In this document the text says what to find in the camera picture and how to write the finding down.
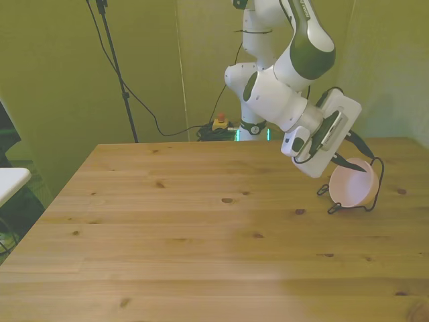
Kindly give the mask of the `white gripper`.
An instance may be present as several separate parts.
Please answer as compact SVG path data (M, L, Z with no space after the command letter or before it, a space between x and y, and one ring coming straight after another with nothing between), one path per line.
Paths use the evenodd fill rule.
M361 105L338 90L328 92L320 107L307 104L293 127L293 163L312 178L321 177L330 162L359 172L365 169L337 153L343 140L352 143L368 158L375 158L365 141L351 130L361 113Z

